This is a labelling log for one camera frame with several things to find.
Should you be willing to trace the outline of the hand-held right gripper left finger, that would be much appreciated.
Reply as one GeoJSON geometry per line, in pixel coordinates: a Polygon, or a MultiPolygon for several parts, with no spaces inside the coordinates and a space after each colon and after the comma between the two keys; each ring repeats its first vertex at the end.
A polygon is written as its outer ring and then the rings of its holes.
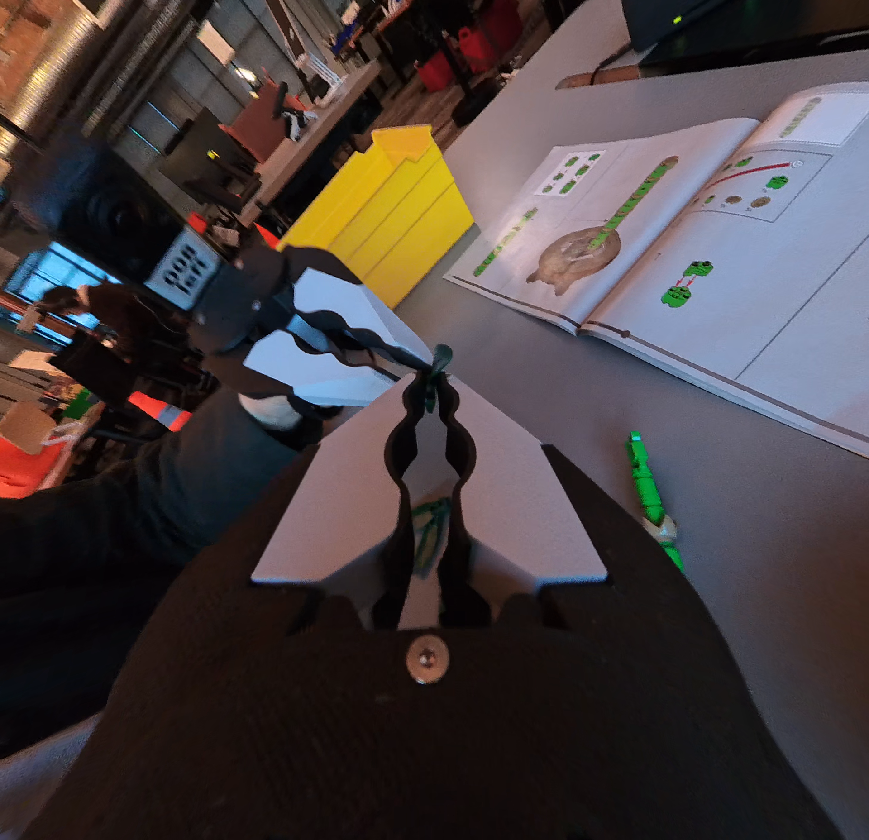
{"type": "Polygon", "coordinates": [[[252,583],[344,596],[373,627],[397,628],[415,559],[404,481],[415,458],[416,376],[408,374],[318,445],[252,583]]]}

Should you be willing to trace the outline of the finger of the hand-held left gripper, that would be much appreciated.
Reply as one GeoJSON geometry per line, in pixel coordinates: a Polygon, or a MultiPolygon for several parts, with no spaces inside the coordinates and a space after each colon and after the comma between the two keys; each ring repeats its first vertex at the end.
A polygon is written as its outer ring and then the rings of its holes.
{"type": "Polygon", "coordinates": [[[412,370],[434,363],[429,347],[363,284],[309,268],[293,285],[290,329],[325,350],[367,350],[412,370]]]}
{"type": "Polygon", "coordinates": [[[284,384],[313,406],[367,406],[393,387],[396,378],[373,363],[353,363],[321,331],[317,343],[281,329],[248,344],[243,366],[284,384]]]}

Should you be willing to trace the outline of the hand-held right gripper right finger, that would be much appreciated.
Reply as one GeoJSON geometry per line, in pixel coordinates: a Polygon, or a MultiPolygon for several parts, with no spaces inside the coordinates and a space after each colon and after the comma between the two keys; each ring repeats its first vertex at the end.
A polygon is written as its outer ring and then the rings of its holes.
{"type": "Polygon", "coordinates": [[[516,594],[606,580],[606,567],[533,434],[447,374],[441,422],[457,476],[441,555],[443,625],[489,625],[516,594]]]}

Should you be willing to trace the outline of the dark green toy leaf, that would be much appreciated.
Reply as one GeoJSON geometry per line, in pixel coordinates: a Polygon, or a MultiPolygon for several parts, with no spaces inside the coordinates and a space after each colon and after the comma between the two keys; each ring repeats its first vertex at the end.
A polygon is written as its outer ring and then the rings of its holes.
{"type": "MultiPolygon", "coordinates": [[[[453,351],[449,346],[438,344],[435,347],[423,401],[428,414],[434,413],[438,403],[438,385],[452,358],[453,351]]],[[[422,579],[429,577],[438,557],[450,510],[451,502],[446,495],[422,502],[411,510],[411,525],[415,538],[413,575],[422,579]]]]}

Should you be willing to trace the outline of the bright green toy stem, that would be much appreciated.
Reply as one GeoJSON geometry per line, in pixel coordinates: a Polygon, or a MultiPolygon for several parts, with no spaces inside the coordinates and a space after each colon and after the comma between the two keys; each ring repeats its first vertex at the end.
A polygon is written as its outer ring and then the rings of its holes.
{"type": "Polygon", "coordinates": [[[684,564],[676,546],[678,528],[664,507],[659,490],[649,465],[648,452],[642,436],[638,432],[629,434],[625,450],[631,465],[635,491],[643,510],[642,524],[648,534],[668,555],[680,572],[684,564]]]}

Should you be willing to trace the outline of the person's left forearm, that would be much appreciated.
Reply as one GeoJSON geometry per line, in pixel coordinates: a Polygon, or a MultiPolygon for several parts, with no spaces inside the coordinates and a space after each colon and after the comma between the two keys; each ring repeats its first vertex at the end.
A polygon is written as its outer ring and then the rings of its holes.
{"type": "Polygon", "coordinates": [[[320,441],[327,414],[222,389],[136,457],[2,500],[2,758],[103,708],[168,587],[320,441]]]}

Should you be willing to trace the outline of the grey desk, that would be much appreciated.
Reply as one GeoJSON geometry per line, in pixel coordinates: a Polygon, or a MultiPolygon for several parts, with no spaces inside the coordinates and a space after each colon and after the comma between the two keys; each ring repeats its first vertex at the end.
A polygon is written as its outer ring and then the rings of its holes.
{"type": "Polygon", "coordinates": [[[634,516],[623,445],[641,433],[688,578],[766,723],[843,835],[867,838],[867,460],[443,279],[554,146],[760,119],[805,87],[867,80],[863,50],[557,90],[626,40],[620,0],[586,1],[451,143],[476,227],[398,313],[634,516]]]}

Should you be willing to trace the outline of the yellow plastic bin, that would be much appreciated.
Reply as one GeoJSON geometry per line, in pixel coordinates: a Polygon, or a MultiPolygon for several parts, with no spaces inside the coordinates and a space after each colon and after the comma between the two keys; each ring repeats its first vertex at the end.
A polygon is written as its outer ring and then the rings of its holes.
{"type": "Polygon", "coordinates": [[[276,249],[331,252],[393,309],[472,225],[431,128],[380,129],[276,249]]]}

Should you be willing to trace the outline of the brown bag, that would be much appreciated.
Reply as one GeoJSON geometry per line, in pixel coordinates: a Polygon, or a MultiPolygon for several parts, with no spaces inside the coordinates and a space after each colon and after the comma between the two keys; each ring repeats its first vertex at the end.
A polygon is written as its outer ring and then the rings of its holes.
{"type": "Polygon", "coordinates": [[[279,86],[273,81],[266,81],[257,95],[231,125],[220,124],[219,128],[240,144],[258,164],[263,164],[286,135],[283,120],[273,118],[280,97],[279,86]]]}

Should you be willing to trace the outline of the long grey table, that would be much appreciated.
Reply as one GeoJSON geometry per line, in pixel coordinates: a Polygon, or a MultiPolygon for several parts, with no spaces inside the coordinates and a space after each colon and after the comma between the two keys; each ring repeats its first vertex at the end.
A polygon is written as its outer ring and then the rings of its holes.
{"type": "Polygon", "coordinates": [[[280,194],[301,167],[328,139],[343,120],[360,107],[377,109],[380,106],[374,86],[382,78],[382,67],[370,62],[349,74],[338,89],[337,96],[324,107],[317,107],[317,118],[301,130],[299,139],[281,140],[267,160],[256,167],[259,189],[252,201],[255,210],[280,194]]]}

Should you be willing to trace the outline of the red bin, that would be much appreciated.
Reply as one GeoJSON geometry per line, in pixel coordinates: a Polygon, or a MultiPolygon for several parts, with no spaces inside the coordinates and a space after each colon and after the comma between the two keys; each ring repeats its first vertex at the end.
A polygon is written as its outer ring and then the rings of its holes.
{"type": "Polygon", "coordinates": [[[458,43],[472,74],[497,67],[519,41],[523,22],[516,0],[484,0],[472,27],[459,30],[458,43]]]}
{"type": "Polygon", "coordinates": [[[440,51],[425,62],[416,61],[415,71],[429,94],[443,91],[456,83],[454,70],[445,54],[440,51]]]}

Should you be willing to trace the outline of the open instruction booklet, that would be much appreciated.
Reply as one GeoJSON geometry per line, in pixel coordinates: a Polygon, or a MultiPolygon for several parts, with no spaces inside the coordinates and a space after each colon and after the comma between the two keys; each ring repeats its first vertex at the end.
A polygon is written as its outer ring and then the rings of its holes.
{"type": "Polygon", "coordinates": [[[555,147],[444,277],[867,457],[867,83],[555,147]]]}

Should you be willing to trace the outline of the black box with green lights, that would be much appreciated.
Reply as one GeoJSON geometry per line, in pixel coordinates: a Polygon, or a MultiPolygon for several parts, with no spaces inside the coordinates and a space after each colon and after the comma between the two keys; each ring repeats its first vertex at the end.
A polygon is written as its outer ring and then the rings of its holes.
{"type": "Polygon", "coordinates": [[[643,76],[867,50],[868,0],[621,0],[643,76]]]}

